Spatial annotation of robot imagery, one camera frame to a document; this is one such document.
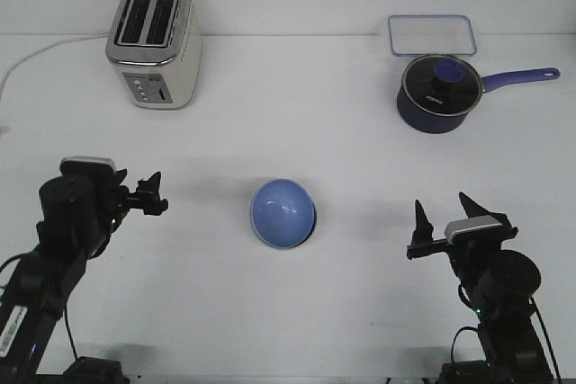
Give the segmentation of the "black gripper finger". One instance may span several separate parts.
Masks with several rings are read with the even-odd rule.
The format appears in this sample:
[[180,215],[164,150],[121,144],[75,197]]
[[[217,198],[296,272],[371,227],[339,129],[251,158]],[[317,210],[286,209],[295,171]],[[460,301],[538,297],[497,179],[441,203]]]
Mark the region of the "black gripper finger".
[[492,216],[490,211],[483,208],[480,204],[478,204],[464,192],[459,192],[458,198],[463,207],[464,213],[470,221],[478,223],[495,221],[495,218]]
[[137,183],[136,197],[140,202],[160,202],[159,186],[161,173],[155,172],[148,179],[141,179]]
[[420,246],[433,241],[434,227],[419,200],[415,200],[416,226],[411,237],[411,246]]

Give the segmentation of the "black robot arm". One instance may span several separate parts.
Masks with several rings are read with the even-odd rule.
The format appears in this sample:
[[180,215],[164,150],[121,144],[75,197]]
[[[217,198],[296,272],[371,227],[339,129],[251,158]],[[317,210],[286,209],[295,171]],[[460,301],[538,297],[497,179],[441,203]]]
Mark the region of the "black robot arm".
[[159,216],[168,201],[159,195],[161,174],[131,191],[125,170],[106,161],[65,160],[61,174],[39,189],[43,219],[38,244],[12,257],[16,264],[1,295],[1,381],[28,383],[36,375],[68,300],[130,210]]
[[503,248],[518,234],[506,214],[483,208],[460,193],[465,219],[448,223],[442,239],[421,203],[415,204],[416,226],[407,257],[444,253],[459,281],[458,296],[479,320],[473,329],[484,357],[451,359],[442,366],[441,383],[551,383],[554,380],[544,348],[532,324],[538,309],[534,293],[542,281],[527,256]]

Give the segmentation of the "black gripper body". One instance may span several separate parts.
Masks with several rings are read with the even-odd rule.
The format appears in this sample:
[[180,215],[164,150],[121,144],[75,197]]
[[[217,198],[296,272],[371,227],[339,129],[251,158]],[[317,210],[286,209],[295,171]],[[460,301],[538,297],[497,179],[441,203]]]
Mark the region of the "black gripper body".
[[168,200],[160,202],[140,202],[135,191],[123,185],[127,170],[116,171],[112,175],[89,176],[94,182],[95,226],[92,240],[108,240],[120,226],[130,210],[141,210],[147,216],[160,216],[168,209]]
[[456,237],[453,244],[449,244],[446,236],[420,246],[407,246],[407,258],[409,260],[444,253],[455,276],[464,285],[479,278],[489,259],[500,249],[504,241],[517,235],[517,228],[509,223],[499,221],[502,226],[488,228]]

